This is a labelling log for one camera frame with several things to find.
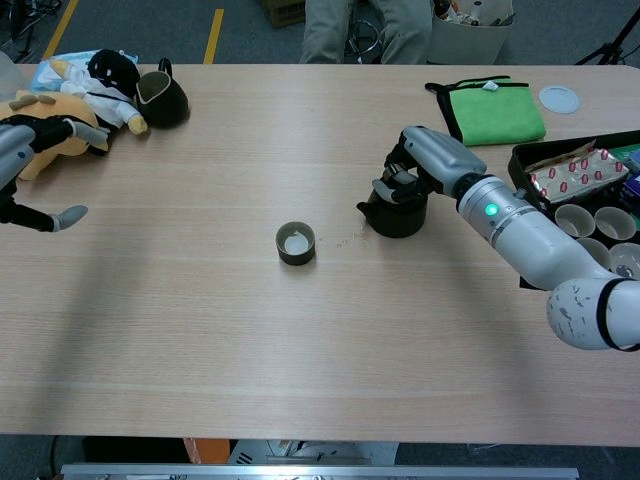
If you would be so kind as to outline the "left robot hand grey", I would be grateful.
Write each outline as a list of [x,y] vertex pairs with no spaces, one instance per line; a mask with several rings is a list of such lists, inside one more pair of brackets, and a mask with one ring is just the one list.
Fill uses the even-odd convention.
[[48,214],[15,202],[16,179],[35,155],[70,138],[92,146],[106,142],[107,133],[70,116],[37,118],[17,114],[0,120],[0,224],[14,224],[40,232],[59,232],[80,221],[88,212],[84,205]]

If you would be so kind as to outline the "right robot hand grey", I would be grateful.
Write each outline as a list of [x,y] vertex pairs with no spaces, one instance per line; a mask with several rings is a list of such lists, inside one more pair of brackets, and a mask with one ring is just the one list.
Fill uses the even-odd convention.
[[422,126],[402,130],[387,155],[373,190],[390,204],[423,199],[435,192],[454,198],[462,186],[485,175],[487,165],[457,139]]

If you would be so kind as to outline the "black cast iron teapot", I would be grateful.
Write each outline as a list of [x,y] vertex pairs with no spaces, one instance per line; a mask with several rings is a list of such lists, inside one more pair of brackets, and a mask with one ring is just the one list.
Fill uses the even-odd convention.
[[417,175],[399,164],[387,166],[379,179],[372,181],[372,192],[356,208],[380,235],[405,238],[418,232],[426,219],[430,190]]

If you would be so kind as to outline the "dark green tea cup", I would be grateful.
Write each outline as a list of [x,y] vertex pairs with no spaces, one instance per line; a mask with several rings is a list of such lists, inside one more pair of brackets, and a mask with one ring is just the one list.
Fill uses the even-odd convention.
[[280,259],[287,265],[305,265],[315,255],[315,234],[304,222],[283,224],[276,233],[275,243]]

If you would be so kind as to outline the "white robot base unit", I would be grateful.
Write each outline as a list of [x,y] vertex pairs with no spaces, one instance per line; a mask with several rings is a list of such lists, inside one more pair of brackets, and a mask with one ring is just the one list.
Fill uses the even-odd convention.
[[391,466],[398,447],[398,442],[238,440],[228,463]]

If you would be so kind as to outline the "green microfiber cloth black trim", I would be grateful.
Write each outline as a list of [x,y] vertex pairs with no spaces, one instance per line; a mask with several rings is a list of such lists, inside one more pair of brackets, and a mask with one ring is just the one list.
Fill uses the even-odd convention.
[[520,144],[545,137],[546,127],[526,82],[508,75],[428,82],[449,134],[468,147]]

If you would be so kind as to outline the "black plastic tray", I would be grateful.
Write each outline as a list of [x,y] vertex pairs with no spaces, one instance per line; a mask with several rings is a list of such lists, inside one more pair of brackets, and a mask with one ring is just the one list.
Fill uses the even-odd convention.
[[526,192],[526,199],[546,215],[555,225],[554,213],[558,207],[565,204],[576,204],[588,210],[594,217],[596,211],[605,206],[620,208],[629,213],[636,223],[636,234],[626,241],[616,241],[606,237],[596,227],[595,232],[588,238],[602,242],[609,250],[619,243],[631,242],[640,245],[640,204],[631,205],[621,197],[624,182],[635,173],[640,172],[640,150],[623,160],[629,169],[627,176],[612,185],[606,186],[596,192],[563,203],[551,204],[544,200],[531,184],[525,169],[536,162],[553,158],[558,155],[571,152],[580,146],[595,141],[596,148],[621,147],[640,144],[640,130],[618,132],[573,139],[546,141],[534,144],[523,144],[513,148],[508,164],[508,172],[516,188]]

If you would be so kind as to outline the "white storage bin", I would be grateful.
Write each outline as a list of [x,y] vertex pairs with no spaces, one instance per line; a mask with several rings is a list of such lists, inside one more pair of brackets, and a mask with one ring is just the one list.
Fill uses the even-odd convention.
[[431,0],[427,61],[441,65],[493,64],[513,26],[512,0]]

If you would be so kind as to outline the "silver foil packet red print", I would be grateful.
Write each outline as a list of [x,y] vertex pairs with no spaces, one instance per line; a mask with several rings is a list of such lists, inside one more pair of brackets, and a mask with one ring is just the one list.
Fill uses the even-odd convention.
[[595,141],[534,163],[525,172],[537,193],[551,204],[592,194],[623,180],[629,173],[624,163]]

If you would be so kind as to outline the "chrome stool base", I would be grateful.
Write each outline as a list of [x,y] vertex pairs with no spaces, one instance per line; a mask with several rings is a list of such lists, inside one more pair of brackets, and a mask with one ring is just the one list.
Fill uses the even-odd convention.
[[354,0],[351,7],[344,48],[344,58],[350,63],[362,65],[372,62],[373,55],[382,46],[379,28],[360,14],[360,9],[368,5],[368,0]]

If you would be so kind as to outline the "dark ceramic pouring pitcher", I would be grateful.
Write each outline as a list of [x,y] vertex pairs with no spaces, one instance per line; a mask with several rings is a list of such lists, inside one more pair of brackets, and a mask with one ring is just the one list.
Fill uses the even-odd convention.
[[157,69],[143,74],[136,84],[138,110],[152,127],[173,128],[189,116],[189,100],[173,76],[170,60],[161,58]]

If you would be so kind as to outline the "black tripod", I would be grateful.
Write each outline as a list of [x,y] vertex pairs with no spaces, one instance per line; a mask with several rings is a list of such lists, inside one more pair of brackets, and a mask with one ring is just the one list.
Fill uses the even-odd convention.
[[585,57],[578,60],[575,65],[583,66],[596,60],[597,65],[618,65],[626,64],[628,57],[640,52],[640,42],[626,52],[623,44],[627,37],[640,25],[640,6],[634,11],[631,17],[611,42],[603,43],[599,48],[592,51]]

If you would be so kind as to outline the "cardboard box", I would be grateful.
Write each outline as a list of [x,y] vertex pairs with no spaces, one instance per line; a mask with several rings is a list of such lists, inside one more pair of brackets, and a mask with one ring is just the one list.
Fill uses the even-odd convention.
[[305,0],[259,0],[259,3],[274,28],[305,21]]

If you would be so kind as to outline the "orange object under table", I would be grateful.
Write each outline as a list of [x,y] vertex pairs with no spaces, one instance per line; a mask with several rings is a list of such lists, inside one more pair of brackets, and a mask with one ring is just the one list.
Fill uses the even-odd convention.
[[184,438],[183,444],[193,464],[226,464],[231,455],[228,439]]

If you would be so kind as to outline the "black metal frame stand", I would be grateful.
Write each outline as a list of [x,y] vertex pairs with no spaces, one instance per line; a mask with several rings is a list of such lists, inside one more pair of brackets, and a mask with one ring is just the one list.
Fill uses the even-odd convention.
[[62,0],[0,0],[0,51],[14,63],[31,57],[36,27],[61,6]]

